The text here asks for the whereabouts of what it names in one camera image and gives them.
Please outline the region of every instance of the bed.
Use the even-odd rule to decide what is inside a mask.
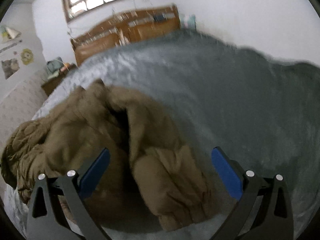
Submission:
[[[137,216],[132,226],[126,221],[105,228],[112,239],[210,239],[235,204],[210,163],[217,145],[244,169],[284,176],[297,238],[320,207],[319,68],[274,61],[179,26],[172,5],[113,16],[73,39],[80,68],[70,72],[33,119],[47,115],[77,86],[87,88],[101,78],[106,85],[135,88],[161,102],[194,148],[198,165],[214,183],[217,215],[171,233],[152,216],[147,221]],[[24,234],[28,208],[10,186],[4,203]]]

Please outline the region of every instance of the bed sheet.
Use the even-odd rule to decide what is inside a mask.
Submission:
[[[214,182],[219,208],[211,220],[172,233],[145,232],[143,224],[136,232],[125,225],[105,228],[113,239],[210,239],[235,203],[210,162],[217,145],[245,170],[264,177],[284,176],[295,238],[319,208],[318,67],[274,61],[249,48],[177,31],[87,59],[64,79],[34,119],[47,115],[77,86],[87,88],[97,78],[106,85],[138,89],[166,107],[194,148],[198,165]]]

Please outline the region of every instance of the blue gripper pad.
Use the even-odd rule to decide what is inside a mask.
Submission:
[[[103,173],[110,163],[110,153],[108,149],[103,149],[98,158],[92,163],[90,168],[81,178],[79,183],[79,196],[81,199],[88,198],[96,189]]]
[[[216,147],[211,152],[211,160],[229,195],[239,201],[243,194],[243,184],[229,164],[228,157]]]

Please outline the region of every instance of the wooden headboard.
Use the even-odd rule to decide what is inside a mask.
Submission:
[[[148,8],[119,13],[89,32],[71,39],[78,66],[92,55],[131,42],[156,38],[180,28],[177,7]]]

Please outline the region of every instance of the coat sleeve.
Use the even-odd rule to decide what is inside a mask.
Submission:
[[[172,231],[211,217],[206,179],[163,108],[136,90],[114,87],[109,96],[114,109],[127,111],[132,174],[163,229]]]
[[[38,121],[21,124],[7,140],[1,153],[1,175],[4,181],[13,188],[17,187],[17,171],[21,159],[44,135],[38,130],[38,126]]]

